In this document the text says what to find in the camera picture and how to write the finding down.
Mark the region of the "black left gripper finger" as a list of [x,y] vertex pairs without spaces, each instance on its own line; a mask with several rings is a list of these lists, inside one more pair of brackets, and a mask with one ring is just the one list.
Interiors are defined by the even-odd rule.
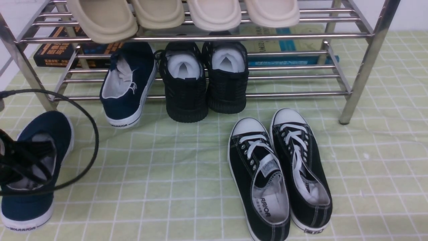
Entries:
[[51,141],[15,141],[1,130],[1,167],[32,166],[44,157],[55,154]]

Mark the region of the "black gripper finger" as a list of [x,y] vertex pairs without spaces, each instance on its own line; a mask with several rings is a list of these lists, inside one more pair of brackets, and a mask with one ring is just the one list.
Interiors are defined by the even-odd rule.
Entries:
[[2,188],[41,188],[54,179],[54,160],[1,160]]

